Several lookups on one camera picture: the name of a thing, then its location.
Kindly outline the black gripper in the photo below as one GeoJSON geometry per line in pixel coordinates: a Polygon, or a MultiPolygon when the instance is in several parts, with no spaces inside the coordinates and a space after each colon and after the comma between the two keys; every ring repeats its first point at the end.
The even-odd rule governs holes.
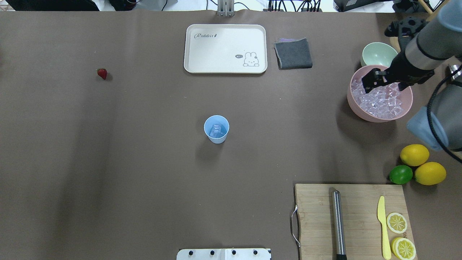
{"type": "Polygon", "coordinates": [[[424,70],[412,65],[404,54],[398,54],[391,66],[384,71],[371,70],[362,77],[362,84],[366,94],[373,89],[385,87],[387,82],[398,83],[398,90],[404,91],[414,84],[423,84],[432,76],[434,69],[424,70]]]}

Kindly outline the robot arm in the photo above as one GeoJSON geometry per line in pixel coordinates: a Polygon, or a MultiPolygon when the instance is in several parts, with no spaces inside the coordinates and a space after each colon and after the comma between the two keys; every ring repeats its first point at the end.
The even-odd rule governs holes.
{"type": "MultiPolygon", "coordinates": [[[[461,1],[451,0],[416,33],[391,66],[372,69],[362,77],[370,92],[376,87],[398,83],[401,91],[423,84],[448,59],[461,60],[461,1]]],[[[461,152],[461,76],[443,79],[444,89],[436,87],[429,102],[408,122],[408,129],[434,150],[461,152]]]]}

